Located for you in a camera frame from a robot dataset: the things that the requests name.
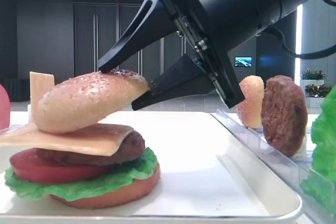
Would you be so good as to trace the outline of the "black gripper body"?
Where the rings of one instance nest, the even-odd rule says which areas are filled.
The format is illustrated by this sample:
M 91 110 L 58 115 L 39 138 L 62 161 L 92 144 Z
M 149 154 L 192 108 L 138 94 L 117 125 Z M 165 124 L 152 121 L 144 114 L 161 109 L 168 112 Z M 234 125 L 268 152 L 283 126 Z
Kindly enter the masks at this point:
M 215 90 L 229 107 L 244 99 L 228 52 L 280 16 L 278 0 L 171 0 L 174 23 L 204 62 Z

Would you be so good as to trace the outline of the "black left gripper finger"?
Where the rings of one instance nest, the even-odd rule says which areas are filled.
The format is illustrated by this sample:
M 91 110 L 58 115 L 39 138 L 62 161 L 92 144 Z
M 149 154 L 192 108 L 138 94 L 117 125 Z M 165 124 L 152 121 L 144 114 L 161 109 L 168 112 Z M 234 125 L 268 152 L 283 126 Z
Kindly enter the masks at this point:
M 177 31 L 176 18 L 171 0 L 144 0 L 117 43 L 99 59 L 98 70 L 109 72 L 139 50 Z

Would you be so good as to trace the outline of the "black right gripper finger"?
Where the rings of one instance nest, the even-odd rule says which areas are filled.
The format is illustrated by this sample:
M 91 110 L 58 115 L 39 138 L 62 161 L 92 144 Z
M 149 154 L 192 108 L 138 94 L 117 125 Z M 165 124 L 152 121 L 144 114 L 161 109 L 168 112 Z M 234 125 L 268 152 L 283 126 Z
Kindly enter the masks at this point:
M 206 70 L 203 61 L 182 56 L 149 83 L 149 90 L 132 102 L 133 110 L 175 98 L 211 93 L 215 88 Z

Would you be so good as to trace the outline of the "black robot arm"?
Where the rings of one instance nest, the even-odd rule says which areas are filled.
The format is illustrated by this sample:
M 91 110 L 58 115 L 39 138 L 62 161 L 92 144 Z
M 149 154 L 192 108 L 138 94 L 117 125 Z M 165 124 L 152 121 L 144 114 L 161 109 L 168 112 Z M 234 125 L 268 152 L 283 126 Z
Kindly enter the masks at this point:
M 132 102 L 133 109 L 213 90 L 232 108 L 244 95 L 227 53 L 259 33 L 274 33 L 272 25 L 306 1 L 144 0 L 119 41 L 99 59 L 99 70 L 109 72 L 144 47 L 179 32 L 196 58 L 184 55 Z

